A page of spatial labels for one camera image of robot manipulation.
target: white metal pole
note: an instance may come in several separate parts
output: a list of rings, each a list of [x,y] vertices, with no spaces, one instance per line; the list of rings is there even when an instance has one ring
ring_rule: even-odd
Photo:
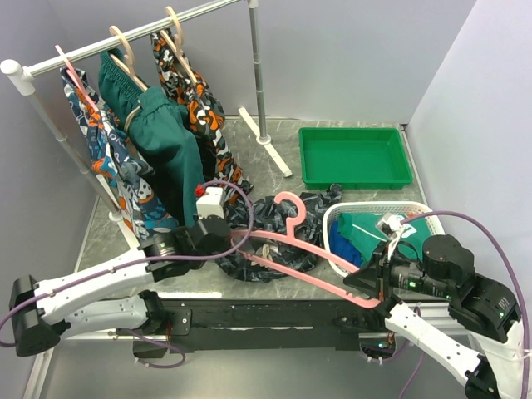
[[[188,21],[189,19],[199,17],[200,15],[204,15],[208,12],[218,10],[219,8],[228,6],[230,4],[233,4],[234,2],[239,1],[240,0],[217,0],[213,2],[208,2],[204,5],[191,8],[190,10],[180,12],[179,14],[177,14],[177,17],[179,18],[180,22]],[[130,31],[125,32],[124,36],[126,37],[126,40],[128,42],[131,42],[132,40],[139,39],[151,33],[158,32],[162,29],[166,29],[167,27],[173,26],[174,21],[170,17],[167,17],[160,19],[159,21],[144,25],[143,27],[131,29]],[[92,43],[88,46],[78,48],[77,50],[68,52],[65,55],[70,62],[75,62],[80,61],[83,58],[94,56],[106,50],[111,50],[112,48],[120,46],[120,44],[120,39],[118,37],[113,36],[108,37],[107,39],[101,40],[99,42]],[[38,64],[35,64],[33,66],[25,66],[23,68],[24,75],[27,79],[31,80],[37,75],[48,71],[53,71],[54,69],[57,69],[58,67],[62,67],[64,65],[65,62],[63,61],[62,57],[54,57],[47,61],[39,62]]]
[[[255,134],[257,142],[264,146],[268,155],[272,158],[275,165],[281,170],[284,177],[292,175],[292,171],[284,162],[281,155],[275,150],[272,145],[272,138],[266,131],[266,110],[264,109],[264,89],[263,89],[263,74],[260,64],[260,50],[259,50],[259,25],[257,20],[257,8],[259,7],[259,0],[248,0],[249,6],[249,24],[251,26],[251,45],[253,47],[253,64],[255,71],[255,88],[257,92],[257,110],[259,113],[259,124],[257,125],[253,118],[249,115],[245,108],[239,108],[239,114],[242,119],[248,124],[249,129]]]
[[[46,126],[48,126],[48,129],[50,129],[61,147],[63,147],[67,154],[74,160],[80,172],[89,180],[89,183],[91,183],[103,203],[109,208],[112,217],[114,219],[121,219],[121,212],[113,202],[112,198],[107,194],[98,179],[92,174],[85,160],[83,160],[81,155],[71,146],[67,135],[57,127],[57,124],[50,117],[46,107],[35,92],[33,84],[24,79],[24,72],[20,64],[14,60],[5,60],[0,64],[0,70],[7,75],[20,94],[28,98],[30,104],[32,104],[37,114],[41,117]]]
[[[264,109],[263,72],[260,65],[259,20],[257,16],[258,0],[249,2],[249,24],[251,26],[251,46],[253,48],[253,65],[255,71],[255,91],[257,92],[257,111],[259,113],[259,144],[269,144],[272,138],[266,131],[266,110]]]

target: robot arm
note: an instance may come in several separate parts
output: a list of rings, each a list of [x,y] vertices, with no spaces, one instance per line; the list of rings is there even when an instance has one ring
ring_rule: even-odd
[[[62,338],[107,328],[131,328],[152,334],[166,321],[156,293],[144,291],[133,297],[106,300],[139,285],[178,277],[204,262],[166,260],[169,255],[205,256],[230,248],[229,226],[218,216],[200,219],[191,228],[156,235],[138,249],[65,277],[37,282],[32,276],[13,285],[10,309],[29,298],[45,297],[12,317],[15,348],[19,357],[44,352]],[[159,261],[142,262],[158,257]]]
[[[358,273],[344,279],[374,298],[385,298],[386,327],[436,359],[465,387],[468,398],[520,397],[523,376],[523,322],[514,294],[475,272],[474,255],[450,235],[432,236],[420,259],[400,252],[402,227],[394,216],[379,224],[390,241],[375,249]],[[395,297],[394,288],[444,298],[449,314],[471,332],[485,355],[447,337]]]

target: green cloth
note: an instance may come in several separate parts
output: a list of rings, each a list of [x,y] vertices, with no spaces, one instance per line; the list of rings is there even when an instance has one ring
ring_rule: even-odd
[[[338,216],[338,231],[340,235],[347,239],[356,249],[362,254],[362,261],[366,263],[371,257],[373,250],[379,244],[379,239],[372,237],[373,234],[383,240],[387,239],[386,235],[377,228],[377,222],[382,217],[381,214],[340,214]],[[405,233],[402,235],[401,241],[407,241],[417,251],[421,257],[423,252],[423,243],[431,236],[431,231],[426,226],[426,221],[423,219],[415,220],[408,224]],[[399,246],[402,254],[408,258],[416,258],[416,252],[408,248],[406,245]]]
[[[168,99],[159,87],[143,92],[112,61],[110,53],[124,60],[118,49],[101,54],[98,78],[101,96],[114,111],[121,129],[131,111],[140,106],[126,133],[155,174],[169,180],[165,185],[173,185],[182,193],[183,219],[191,226],[197,213],[194,190],[204,183],[204,178],[198,145],[183,122],[188,112],[184,106]]]

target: gray marble surface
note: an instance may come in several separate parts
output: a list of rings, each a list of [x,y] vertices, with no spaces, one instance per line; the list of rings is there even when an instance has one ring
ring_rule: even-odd
[[[223,130],[224,137],[229,143],[229,148],[236,155],[239,164],[244,169],[244,173],[254,184],[254,190],[250,195],[251,200],[258,200],[266,195],[275,195],[285,190],[296,194],[306,190],[302,181],[298,142],[299,128],[305,126],[385,126],[399,128],[397,125],[362,125],[358,122],[268,119],[267,128],[268,133],[272,136],[273,145],[293,172],[293,176],[283,178],[277,166],[269,158],[268,153],[261,145],[255,142],[254,135],[245,122],[240,119],[228,119]],[[402,190],[343,191],[342,202],[378,200],[423,202],[419,181],[414,177],[414,182]],[[109,221],[107,213],[105,205],[98,204],[87,236],[86,247],[81,256],[79,269],[89,268],[92,265],[112,259],[128,249],[120,230]],[[333,272],[325,260],[319,261],[317,267],[310,274],[329,283],[344,287],[342,279]],[[151,284],[148,287],[138,287],[127,294],[133,294],[147,288],[158,291],[163,298],[336,298],[330,293],[290,277],[275,280],[271,283],[237,281],[228,277],[215,263],[206,263],[199,271],[191,271],[185,276],[169,278],[157,284]]]

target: clothes hanger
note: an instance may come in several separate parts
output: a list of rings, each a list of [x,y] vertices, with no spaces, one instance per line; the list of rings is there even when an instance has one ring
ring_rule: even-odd
[[[166,15],[168,15],[172,19],[172,21],[174,21],[177,33],[174,35],[174,40],[170,39],[166,31],[160,31],[159,34],[163,39],[166,40],[168,46],[170,47],[170,50],[177,57],[177,61],[180,62],[181,66],[185,69],[186,74],[189,76],[190,80],[192,81],[192,83],[194,83],[195,86],[198,83],[198,80],[196,79],[196,76],[194,75],[192,69],[190,69],[190,65],[183,57],[183,52],[181,51],[181,45],[183,44],[183,30],[181,29],[180,21],[177,18],[177,15],[175,14],[172,7],[168,6],[165,10]]]
[[[282,200],[288,200],[294,203],[296,205],[296,208],[298,209],[298,216],[296,216],[295,218],[286,218],[286,235],[279,234],[279,233],[273,233],[270,231],[256,230],[251,233],[250,237],[259,237],[261,239],[273,239],[276,241],[281,241],[282,243],[285,243],[285,244],[294,245],[298,248],[301,248],[308,252],[316,254],[320,258],[325,258],[327,260],[330,260],[334,262],[335,264],[337,264],[338,266],[348,270],[351,273],[355,273],[356,271],[358,271],[358,267],[353,264],[350,264],[347,260],[342,259],[335,254],[331,254],[327,252],[325,249],[321,249],[316,245],[312,245],[300,239],[296,239],[295,228],[299,226],[307,217],[307,210],[305,208],[305,204],[297,195],[295,195],[294,193],[287,192],[287,191],[283,191],[275,195],[275,198],[273,199],[275,204],[279,204]],[[233,237],[244,236],[246,234],[246,231],[247,230],[244,230],[244,229],[233,230],[233,232],[231,233],[231,237],[233,238]],[[366,309],[375,308],[380,303],[380,301],[375,298],[364,299],[361,297],[355,297],[352,293],[348,293],[342,288],[336,287],[335,285],[322,281],[319,278],[315,278],[308,274],[299,272],[297,270],[293,270],[292,268],[288,268],[281,264],[276,264],[272,260],[261,258],[256,255],[248,254],[243,251],[239,251],[239,252],[248,260],[251,260],[258,264],[262,264],[263,266],[266,266],[267,268],[272,268],[281,273],[285,273],[289,276],[298,278],[307,283],[315,285],[319,288],[325,289],[326,291],[330,293],[334,293],[340,298],[343,298],[349,302],[355,303],[357,306],[360,306],[362,308],[366,308]]]
[[[67,75],[71,78],[72,82],[74,83],[74,85],[76,85],[76,87],[79,89],[79,91],[81,92],[81,94],[83,95],[83,97],[85,97],[86,99],[86,102],[89,104],[89,106],[91,106],[91,108],[94,110],[94,112],[98,112],[100,109],[98,108],[98,106],[96,105],[96,103],[91,99],[91,97],[89,96],[89,93],[86,91],[85,89],[85,85],[83,85],[83,82],[81,81],[79,75],[77,74],[76,70],[74,69],[74,67],[72,66],[72,64],[70,63],[70,61],[68,61],[68,58],[67,56],[65,55],[65,53],[63,52],[63,50],[59,47],[59,45],[57,44],[56,45],[56,50],[57,52],[59,53],[59,56],[63,59],[63,61],[65,62],[65,65],[66,65],[66,73]]]
[[[121,32],[120,29],[116,26],[109,27],[109,33],[112,36],[118,36],[120,39],[120,42],[122,43],[122,46],[126,50],[126,54],[124,55],[124,60],[126,61],[126,64],[122,62],[117,56],[114,54],[109,54],[111,56],[111,59],[113,62],[131,78],[131,80],[142,90],[146,91],[148,90],[148,87],[144,84],[144,82],[137,77],[135,74],[135,68],[133,67],[133,64],[135,64],[135,54],[133,54],[133,50],[131,50],[130,43],[127,42],[126,37],[124,36],[124,33]]]

